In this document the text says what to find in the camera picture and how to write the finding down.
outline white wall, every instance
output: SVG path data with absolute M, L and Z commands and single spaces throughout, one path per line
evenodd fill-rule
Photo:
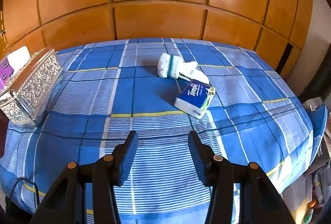
M 305 46 L 286 80 L 290 89 L 299 96 L 314 77 L 331 43 L 331 8 L 326 0 L 312 1 L 310 21 Z

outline wall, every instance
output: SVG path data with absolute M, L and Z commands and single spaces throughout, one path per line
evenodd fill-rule
M 177 37 L 255 50 L 286 78 L 304 46 L 312 0 L 3 0 L 8 53 L 137 37 Z
M 313 0 L 305 46 L 287 79 L 287 84 L 299 96 L 314 77 L 331 43 L 331 8 L 326 0 Z

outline tempo tissue pack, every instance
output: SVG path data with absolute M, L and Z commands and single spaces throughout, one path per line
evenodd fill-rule
M 215 92 L 216 88 L 193 79 L 176 98 L 175 107 L 201 119 Z

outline striped fabric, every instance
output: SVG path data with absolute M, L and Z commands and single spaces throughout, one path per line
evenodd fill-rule
M 197 61 L 216 96 L 201 120 L 173 104 L 187 85 L 162 79 L 162 53 Z M 0 181 L 6 195 L 17 177 L 38 185 L 41 199 L 71 161 L 95 162 L 139 135 L 128 180 L 115 188 L 122 223 L 203 223 L 211 188 L 198 180 L 187 146 L 197 131 L 203 143 L 231 162 L 259 163 L 281 192 L 310 165 L 320 143 L 319 114 L 309 115 L 281 77 L 253 51 L 226 44 L 142 38 L 88 44 L 59 51 L 66 71 L 53 90 L 43 126 L 9 124 Z M 86 186 L 87 223 L 93 223 L 92 186 Z M 36 210 L 33 186 L 21 183 L 14 201 Z M 234 185 L 232 222 L 239 220 Z

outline green object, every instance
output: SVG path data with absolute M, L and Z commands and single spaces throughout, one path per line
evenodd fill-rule
M 305 216 L 303 217 L 302 224 L 308 224 L 312 221 L 312 213 L 314 212 L 313 208 L 309 208 L 306 212 Z

